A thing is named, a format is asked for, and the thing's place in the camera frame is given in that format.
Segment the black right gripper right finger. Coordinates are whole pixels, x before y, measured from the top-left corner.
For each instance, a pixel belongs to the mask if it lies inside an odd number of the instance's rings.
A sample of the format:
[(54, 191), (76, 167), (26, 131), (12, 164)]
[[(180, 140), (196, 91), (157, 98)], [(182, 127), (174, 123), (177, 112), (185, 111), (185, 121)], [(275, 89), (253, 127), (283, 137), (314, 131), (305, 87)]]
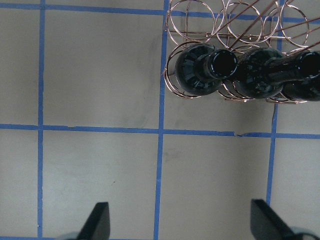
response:
[(250, 231), (255, 240), (289, 240), (295, 235), (263, 199), (251, 200)]

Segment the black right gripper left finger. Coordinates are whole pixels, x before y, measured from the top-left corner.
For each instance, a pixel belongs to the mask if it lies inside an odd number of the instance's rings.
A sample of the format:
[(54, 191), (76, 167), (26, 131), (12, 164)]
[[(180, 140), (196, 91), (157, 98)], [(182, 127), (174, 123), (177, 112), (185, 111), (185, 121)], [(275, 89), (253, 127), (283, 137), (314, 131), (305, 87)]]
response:
[(110, 238), (110, 212), (108, 202), (98, 202), (81, 231), (78, 240), (108, 240)]

